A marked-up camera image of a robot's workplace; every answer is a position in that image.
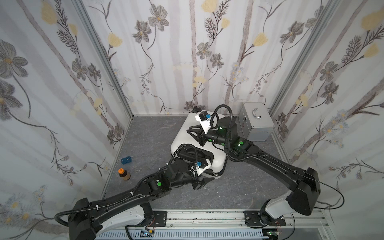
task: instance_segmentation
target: gray flower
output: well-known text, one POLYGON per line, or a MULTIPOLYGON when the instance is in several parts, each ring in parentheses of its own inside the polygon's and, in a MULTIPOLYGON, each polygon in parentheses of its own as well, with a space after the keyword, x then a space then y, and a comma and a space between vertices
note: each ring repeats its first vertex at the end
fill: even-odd
POLYGON ((101 78, 100 70, 96 70, 96 67, 95 65, 93 65, 93 63, 89 65, 88 70, 89 70, 89 75, 95 78, 95 82, 97 82, 98 77, 101 78))
POLYGON ((281 122, 285 121, 285 114, 284 114, 284 112, 281 112, 281 114, 277 116, 277 121, 280 122, 280 120, 281 120, 281 122))
POLYGON ((280 36, 280 43, 284 43, 288 40, 290 43, 293 43, 297 35, 302 34, 304 28, 304 23, 298 23, 295 21, 292 26, 288 28, 289 33, 282 34, 280 36))
POLYGON ((224 65, 224 63, 220 61, 221 59, 222 58, 220 54, 213 54, 210 59, 212 62, 212 67, 214 68, 217 65, 218 68, 221 68, 224 65))
POLYGON ((152 32, 151 28, 148 26, 148 22, 139 21, 136 22, 137 33, 132 34, 137 43, 141 42, 141 39, 144 39, 147 43, 149 42, 148 34, 152 32))
POLYGON ((328 85, 324 87, 325 92, 321 95, 322 98, 325 99, 325 104, 333 103, 333 94, 337 93, 337 89, 339 89, 339 85, 336 85, 334 82, 330 82, 328 85))
POLYGON ((330 82, 333 79, 332 73, 336 72, 338 68, 338 64, 335 64, 334 61, 327 62, 325 64, 325 69, 320 70, 320 73, 322 74, 320 76, 320 81, 326 80, 327 82, 330 82))
POLYGON ((319 19, 320 15, 321 15, 321 12, 323 11, 323 8, 324 6, 321 5, 318 9, 316 9, 316 11, 314 12, 314 18, 309 18, 307 20, 307 22, 305 23, 305 27, 306 28, 312 28, 313 26, 315 26, 317 20, 319 19))
POLYGON ((280 131, 279 131, 279 133, 280 133, 280 135, 281 135, 282 138, 285 138, 285 135, 286 135, 288 132, 289 132, 289 130, 288 130, 288 128, 287 128, 286 125, 281 125, 281 126, 280 126, 280 131))
POLYGON ((3 40, 0 40, 0 77, 10 78, 12 72, 20 77, 28 76, 28 73, 21 66, 28 64, 25 58, 16 56, 15 47, 3 40))
POLYGON ((196 53, 196 55, 200 56, 200 59, 204 59, 205 56, 209 57, 212 54, 212 52, 208 50, 209 49, 209 42, 206 42, 205 44, 204 43, 200 43, 197 46, 197 49, 199 51, 196 53))
POLYGON ((197 108, 199 108, 200 111, 205 110, 205 105, 198 105, 197 108))
POLYGON ((0 119, 2 121, 11 119, 9 108, 19 108, 22 103, 19 102, 12 94, 15 87, 0 79, 0 119))
POLYGON ((117 123, 116 126, 115 126, 115 133, 116 133, 116 137, 117 137, 117 138, 120 138, 120 137, 124 134, 124 130, 123 130, 123 128, 119 125, 119 123, 117 123))
POLYGON ((154 4, 151 4, 151 8, 149 9, 152 15, 154 17, 149 17, 148 22, 151 26, 156 26, 160 31, 164 31, 164 26, 168 26, 169 22, 165 19, 167 17, 167 11, 164 9, 163 6, 159 5, 156 6, 154 4))
POLYGON ((80 79, 81 77, 83 81, 85 81, 85 74, 88 72, 88 70, 86 66, 81 66, 81 62, 78 58, 72 62, 72 70, 77 73, 77 79, 80 79))
POLYGON ((108 131, 107 138, 109 139, 109 144, 112 145, 114 140, 113 138, 115 137, 115 134, 113 133, 112 130, 108 131))
POLYGON ((190 111, 193 109, 193 107, 195 106, 195 103, 193 101, 187 101, 185 102, 185 107, 184 109, 187 110, 187 111, 190 111))

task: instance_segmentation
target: leaf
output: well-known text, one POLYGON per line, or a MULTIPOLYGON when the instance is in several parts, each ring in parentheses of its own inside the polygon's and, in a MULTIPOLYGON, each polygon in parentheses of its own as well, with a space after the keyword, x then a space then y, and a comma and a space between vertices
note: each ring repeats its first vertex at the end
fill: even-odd
POLYGON ((113 57, 113 55, 115 55, 115 53, 117 53, 117 52, 112 53, 112 54, 108 57, 109 61, 111 61, 111 58, 113 57))
POLYGON ((63 32, 61 29, 59 29, 57 31, 57 35, 59 35, 60 41, 65 43, 65 46, 71 48, 72 53, 77 53, 76 44, 73 42, 72 37, 67 32, 63 32))
POLYGON ((361 36, 355 36, 351 41, 349 41, 348 48, 345 50, 346 54, 341 59, 341 62, 348 64, 352 61, 361 50, 361 36))
POLYGON ((364 114, 371 114, 371 115, 380 116, 380 114, 373 113, 373 112, 368 112, 368 111, 364 111, 364 110, 356 111, 356 112, 354 112, 353 114, 351 114, 351 116, 353 116, 353 115, 355 115, 355 114, 359 114, 359 113, 364 113, 364 114))
POLYGON ((213 39, 215 37, 215 33, 217 32, 216 23, 212 20, 212 18, 206 18, 204 26, 208 33, 208 39, 213 39))
POLYGON ((109 15, 109 8, 111 7, 111 2, 112 2, 112 0, 110 0, 109 3, 108 3, 107 14, 105 15, 105 18, 107 18, 108 15, 109 15))
POLYGON ((217 22, 220 22, 221 18, 227 13, 227 9, 229 7, 228 3, 230 0, 221 1, 218 10, 216 11, 217 22))

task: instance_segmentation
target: metal case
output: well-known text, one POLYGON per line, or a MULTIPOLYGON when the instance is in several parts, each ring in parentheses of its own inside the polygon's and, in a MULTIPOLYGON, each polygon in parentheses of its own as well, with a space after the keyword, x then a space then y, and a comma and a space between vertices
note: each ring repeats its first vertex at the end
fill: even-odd
POLYGON ((275 128, 264 104, 259 102, 243 103, 239 122, 244 137, 252 142, 265 141, 275 128))

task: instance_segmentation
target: yellow flower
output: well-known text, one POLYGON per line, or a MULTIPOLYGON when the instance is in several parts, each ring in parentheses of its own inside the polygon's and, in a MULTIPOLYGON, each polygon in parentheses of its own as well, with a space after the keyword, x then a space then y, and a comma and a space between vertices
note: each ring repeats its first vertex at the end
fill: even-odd
POLYGON ((43 6, 41 7, 41 18, 51 25, 57 22, 56 13, 48 2, 43 2, 43 6))
POLYGON ((71 109, 70 110, 70 115, 73 116, 73 117, 76 117, 76 111, 71 109))
POLYGON ((373 12, 363 17, 361 27, 366 31, 374 30, 384 19, 384 9, 378 12, 373 12))
POLYGON ((296 100, 296 105, 299 105, 300 103, 303 104, 303 107, 307 107, 308 106, 308 97, 304 94, 302 94, 299 99, 296 100))
POLYGON ((22 218, 23 220, 27 220, 29 218, 29 214, 24 214, 22 218))
POLYGON ((205 2, 201 5, 201 8, 204 12, 213 13, 217 7, 217 0, 205 0, 205 2))
POLYGON ((95 102, 94 102, 94 104, 93 104, 93 106, 94 106, 95 108, 97 108, 97 107, 99 107, 99 105, 102 104, 102 103, 103 103, 103 99, 102 99, 102 98, 96 98, 96 99, 95 99, 95 102))
POLYGON ((202 76, 195 77, 193 80, 195 80, 195 82, 198 82, 198 83, 205 83, 207 81, 202 76))
POLYGON ((73 35, 77 36, 77 27, 75 24, 69 23, 68 26, 70 27, 71 32, 73 35))
POLYGON ((262 46, 264 43, 266 43, 268 39, 266 38, 266 35, 264 33, 259 33, 255 40, 253 41, 254 46, 262 46))
POLYGON ((226 27, 228 27, 230 22, 231 22, 231 21, 230 21, 229 19, 227 19, 227 18, 223 18, 223 20, 221 20, 221 28, 226 28, 226 27))
POLYGON ((364 53, 365 58, 370 58, 378 54, 379 48, 376 43, 373 43, 364 53))
POLYGON ((80 105, 79 104, 73 105, 73 110, 75 110, 75 111, 80 110, 80 105))
POLYGON ((113 33, 110 33, 108 35, 108 43, 109 45, 111 45, 112 47, 118 47, 121 45, 122 43, 122 39, 120 39, 118 36, 116 36, 115 34, 113 33))

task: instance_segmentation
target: metal mounting plate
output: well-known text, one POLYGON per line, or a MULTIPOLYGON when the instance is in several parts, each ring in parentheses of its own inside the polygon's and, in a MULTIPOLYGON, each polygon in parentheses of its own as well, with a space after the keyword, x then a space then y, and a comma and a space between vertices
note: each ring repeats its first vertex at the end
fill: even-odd
MULTIPOLYGON (((259 211, 244 211, 245 224, 248 227, 261 227, 263 224, 259 221, 257 214, 259 211)), ((286 226, 285 219, 283 216, 276 219, 279 223, 279 226, 286 226)), ((277 226, 276 222, 270 224, 269 226, 277 226)))

